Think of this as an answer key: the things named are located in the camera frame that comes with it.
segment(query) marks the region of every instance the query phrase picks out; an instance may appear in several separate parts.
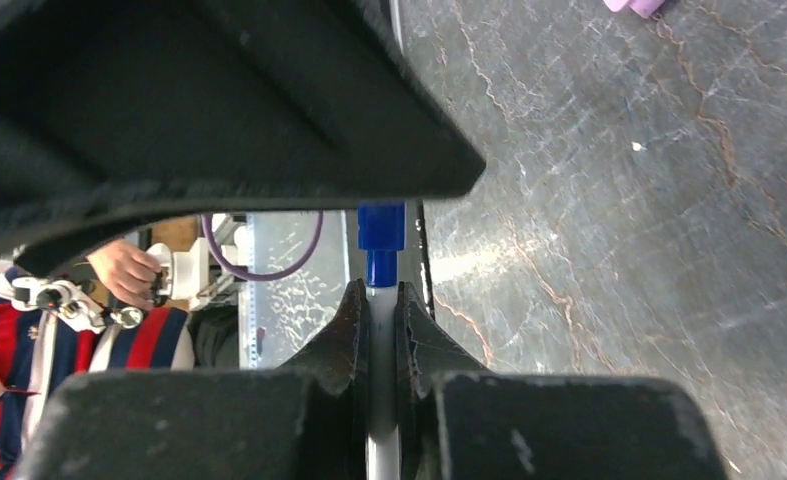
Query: marker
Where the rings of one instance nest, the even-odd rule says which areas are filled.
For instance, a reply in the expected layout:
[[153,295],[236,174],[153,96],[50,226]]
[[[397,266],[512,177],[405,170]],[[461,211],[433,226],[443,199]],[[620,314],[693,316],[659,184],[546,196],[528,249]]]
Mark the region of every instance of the marker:
[[367,478],[399,480],[401,452],[396,410],[398,253],[405,249],[405,204],[358,207],[358,248],[367,256],[369,436]]
[[629,7],[643,18],[651,17],[663,4],[664,0],[605,0],[605,5],[612,12],[619,12]]

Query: striped shirt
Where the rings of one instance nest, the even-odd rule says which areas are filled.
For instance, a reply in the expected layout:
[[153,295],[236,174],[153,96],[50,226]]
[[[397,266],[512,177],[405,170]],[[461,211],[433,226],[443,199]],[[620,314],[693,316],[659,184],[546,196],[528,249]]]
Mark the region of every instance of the striped shirt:
[[0,275],[0,478],[32,437],[49,395],[70,375],[111,368],[188,369],[194,364],[188,313],[155,308],[137,328],[76,332],[40,310],[10,303],[17,270]]

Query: blue marker cap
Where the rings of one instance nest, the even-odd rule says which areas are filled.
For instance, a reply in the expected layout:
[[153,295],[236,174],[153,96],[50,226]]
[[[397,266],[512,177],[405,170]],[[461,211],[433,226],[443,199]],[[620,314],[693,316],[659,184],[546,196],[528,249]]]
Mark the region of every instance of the blue marker cap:
[[396,252],[405,249],[405,204],[358,207],[358,248],[367,252],[367,285],[395,286]]

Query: black foam pad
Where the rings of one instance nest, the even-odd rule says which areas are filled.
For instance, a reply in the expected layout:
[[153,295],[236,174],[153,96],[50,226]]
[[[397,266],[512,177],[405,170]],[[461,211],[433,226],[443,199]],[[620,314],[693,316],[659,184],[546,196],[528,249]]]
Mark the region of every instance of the black foam pad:
[[355,0],[0,1],[0,251],[464,195],[484,162]]

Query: marble countertop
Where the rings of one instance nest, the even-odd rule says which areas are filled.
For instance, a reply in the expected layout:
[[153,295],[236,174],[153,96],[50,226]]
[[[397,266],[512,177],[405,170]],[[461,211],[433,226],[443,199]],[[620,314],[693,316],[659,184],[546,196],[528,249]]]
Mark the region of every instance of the marble countertop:
[[427,205],[438,322],[503,372],[654,375],[787,478],[787,0],[402,0],[488,159]]

